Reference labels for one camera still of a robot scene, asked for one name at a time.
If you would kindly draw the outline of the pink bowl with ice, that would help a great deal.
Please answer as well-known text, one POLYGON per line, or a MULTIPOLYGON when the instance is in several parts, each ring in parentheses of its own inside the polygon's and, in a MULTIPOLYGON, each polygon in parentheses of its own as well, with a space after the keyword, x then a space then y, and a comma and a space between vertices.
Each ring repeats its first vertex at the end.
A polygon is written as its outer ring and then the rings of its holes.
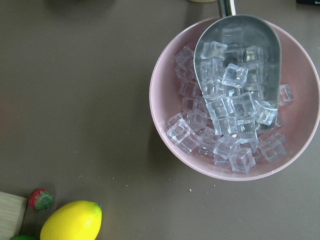
POLYGON ((187 44, 194 44, 214 18, 199 21, 174 37, 159 56, 151 76, 149 104, 154 125, 167 148, 185 165, 212 178, 226 181, 253 181, 275 174, 293 163, 307 148, 320 121, 320 79, 311 58, 288 32, 273 24, 282 52, 281 82, 289 84, 294 101, 280 108, 284 126, 279 130, 286 137, 287 151, 276 161, 262 161, 247 173, 215 166, 210 157, 186 154, 167 137, 166 120, 181 108, 178 80, 174 72, 175 54, 187 44))

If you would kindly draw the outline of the metal ice scoop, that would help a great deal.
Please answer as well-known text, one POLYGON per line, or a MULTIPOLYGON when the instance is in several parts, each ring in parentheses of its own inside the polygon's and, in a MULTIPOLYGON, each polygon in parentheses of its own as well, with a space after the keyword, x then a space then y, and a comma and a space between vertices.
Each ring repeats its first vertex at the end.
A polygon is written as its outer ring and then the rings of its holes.
POLYGON ((280 40, 264 20, 236 14, 218 2, 220 19, 200 35, 193 57, 196 79, 219 134, 263 133, 276 126, 281 82, 280 40))

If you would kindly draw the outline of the yellow lemon upper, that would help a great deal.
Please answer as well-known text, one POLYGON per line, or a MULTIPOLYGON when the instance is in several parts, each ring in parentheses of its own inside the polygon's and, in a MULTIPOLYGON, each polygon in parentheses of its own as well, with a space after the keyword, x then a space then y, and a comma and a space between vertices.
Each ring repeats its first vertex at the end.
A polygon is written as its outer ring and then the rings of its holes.
POLYGON ((40 231, 41 240, 94 240, 102 224, 102 208, 92 201, 78 200, 56 210, 40 231))

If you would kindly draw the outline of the red strawberry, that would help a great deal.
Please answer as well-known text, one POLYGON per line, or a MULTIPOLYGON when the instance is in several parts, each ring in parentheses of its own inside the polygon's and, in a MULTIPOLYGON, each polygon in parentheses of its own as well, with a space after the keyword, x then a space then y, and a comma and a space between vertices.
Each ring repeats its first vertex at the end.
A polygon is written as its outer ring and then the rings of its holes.
POLYGON ((34 210, 48 210, 53 202, 54 196, 46 188, 37 188, 28 197, 28 205, 34 210))

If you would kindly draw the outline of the wooden cutting board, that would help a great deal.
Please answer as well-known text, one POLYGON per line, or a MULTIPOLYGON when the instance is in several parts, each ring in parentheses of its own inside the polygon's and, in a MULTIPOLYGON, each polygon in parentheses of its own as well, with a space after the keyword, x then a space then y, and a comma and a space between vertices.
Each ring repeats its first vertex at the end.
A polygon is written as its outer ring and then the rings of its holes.
POLYGON ((0 239, 10 240, 20 234, 28 200, 0 192, 0 239))

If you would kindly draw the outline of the green lime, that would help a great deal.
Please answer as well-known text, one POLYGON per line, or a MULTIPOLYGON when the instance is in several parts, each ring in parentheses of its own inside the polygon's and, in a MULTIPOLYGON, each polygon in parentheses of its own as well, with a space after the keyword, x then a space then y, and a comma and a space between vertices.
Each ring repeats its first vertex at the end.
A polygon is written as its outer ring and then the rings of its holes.
POLYGON ((38 240, 38 239, 30 235, 18 235, 18 236, 11 237, 10 240, 38 240))

